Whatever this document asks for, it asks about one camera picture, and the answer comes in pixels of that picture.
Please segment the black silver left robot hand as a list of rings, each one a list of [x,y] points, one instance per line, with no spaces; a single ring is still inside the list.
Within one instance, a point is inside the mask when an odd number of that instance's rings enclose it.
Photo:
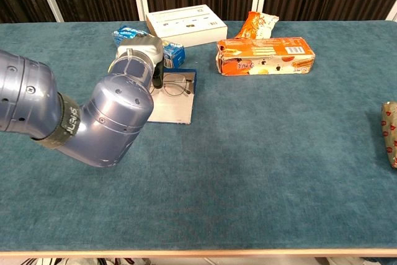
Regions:
[[[164,58],[163,42],[160,38],[152,35],[135,35],[133,38],[125,38],[117,47],[116,58],[120,58],[127,51],[142,52],[153,64],[152,83],[154,88],[160,89],[163,86]]]

